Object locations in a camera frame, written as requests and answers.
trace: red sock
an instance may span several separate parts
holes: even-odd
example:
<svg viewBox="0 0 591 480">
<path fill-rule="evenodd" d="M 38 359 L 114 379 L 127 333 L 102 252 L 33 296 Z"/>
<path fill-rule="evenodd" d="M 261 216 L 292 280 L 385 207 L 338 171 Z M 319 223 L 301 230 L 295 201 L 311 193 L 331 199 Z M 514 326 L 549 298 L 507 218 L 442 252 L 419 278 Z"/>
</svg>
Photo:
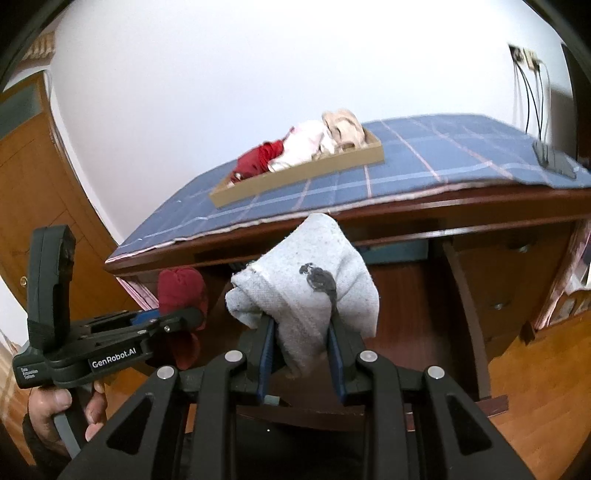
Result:
<svg viewBox="0 0 591 480">
<path fill-rule="evenodd" d="M 195 307 L 207 316 L 207 287 L 201 274 L 191 267 L 169 268 L 158 276 L 158 311 L 160 315 Z M 192 332 L 166 334 L 168 348 L 180 370 L 190 368 L 199 357 L 199 338 L 195 333 L 205 328 L 205 321 Z"/>
</svg>

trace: white wall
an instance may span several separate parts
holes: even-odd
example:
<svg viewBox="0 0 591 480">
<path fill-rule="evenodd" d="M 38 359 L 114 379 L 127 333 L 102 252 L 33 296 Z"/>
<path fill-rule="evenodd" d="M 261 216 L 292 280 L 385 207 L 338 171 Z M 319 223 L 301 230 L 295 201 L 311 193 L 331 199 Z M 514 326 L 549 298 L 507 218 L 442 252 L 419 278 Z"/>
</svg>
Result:
<svg viewBox="0 0 591 480">
<path fill-rule="evenodd" d="M 2 277 L 0 277 L 0 330 L 11 341 L 21 346 L 28 340 L 27 312 L 14 298 Z M 2 335 L 0 335 L 0 342 L 6 345 Z"/>
<path fill-rule="evenodd" d="M 571 96 L 558 35 L 522 0 L 78 0 L 51 71 L 79 175 L 125 237 L 194 176 L 326 109 L 525 127 L 508 42 Z"/>
</svg>

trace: wooden desk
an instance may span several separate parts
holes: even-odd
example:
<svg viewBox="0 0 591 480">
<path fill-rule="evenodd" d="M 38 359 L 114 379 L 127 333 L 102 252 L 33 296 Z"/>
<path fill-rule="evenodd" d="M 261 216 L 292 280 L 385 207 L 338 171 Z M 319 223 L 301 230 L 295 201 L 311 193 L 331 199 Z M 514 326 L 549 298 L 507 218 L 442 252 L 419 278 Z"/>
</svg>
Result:
<svg viewBox="0 0 591 480">
<path fill-rule="evenodd" d="M 555 190 L 502 185 L 459 190 L 415 200 L 348 210 L 335 219 L 356 246 L 429 239 L 422 262 L 372 267 L 381 296 L 378 334 L 367 344 L 399 365 L 423 369 L 439 364 L 474 400 L 491 396 L 488 361 L 535 322 L 556 275 L 568 263 L 569 240 L 578 221 L 591 216 L 591 190 Z M 205 276 L 223 308 L 223 286 L 233 262 L 268 251 L 302 220 L 263 223 L 205 236 L 107 264 L 111 273 L 141 281 L 155 293 L 163 268 L 192 265 Z M 231 319 L 220 336 L 234 331 Z M 342 413 L 329 392 L 326 365 L 309 379 L 272 383 L 293 407 L 316 413 Z"/>
</svg>

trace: cardboard tray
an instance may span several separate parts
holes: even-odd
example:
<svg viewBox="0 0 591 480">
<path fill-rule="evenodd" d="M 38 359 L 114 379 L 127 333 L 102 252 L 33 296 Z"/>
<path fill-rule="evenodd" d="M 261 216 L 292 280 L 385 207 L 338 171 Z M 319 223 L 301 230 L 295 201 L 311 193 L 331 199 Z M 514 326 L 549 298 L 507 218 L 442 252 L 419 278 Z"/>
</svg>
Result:
<svg viewBox="0 0 591 480">
<path fill-rule="evenodd" d="M 363 131 L 367 142 L 367 145 L 363 148 L 322 156 L 317 160 L 301 163 L 285 170 L 262 173 L 256 177 L 235 183 L 233 186 L 228 186 L 230 182 L 230 175 L 228 175 L 210 192 L 209 198 L 217 208 L 220 208 L 229 203 L 283 187 L 284 185 L 313 179 L 335 171 L 384 161 L 382 142 L 369 130 L 364 128 Z"/>
</svg>

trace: desk drawer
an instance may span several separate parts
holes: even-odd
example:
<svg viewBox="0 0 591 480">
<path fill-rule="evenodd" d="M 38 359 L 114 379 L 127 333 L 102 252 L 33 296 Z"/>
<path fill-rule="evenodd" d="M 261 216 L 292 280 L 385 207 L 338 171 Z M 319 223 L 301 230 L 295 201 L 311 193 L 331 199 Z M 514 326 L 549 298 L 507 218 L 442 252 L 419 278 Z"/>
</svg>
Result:
<svg viewBox="0 0 591 480">
<path fill-rule="evenodd" d="M 485 338 L 519 331 L 535 319 L 572 227 L 558 223 L 454 237 Z"/>
</svg>

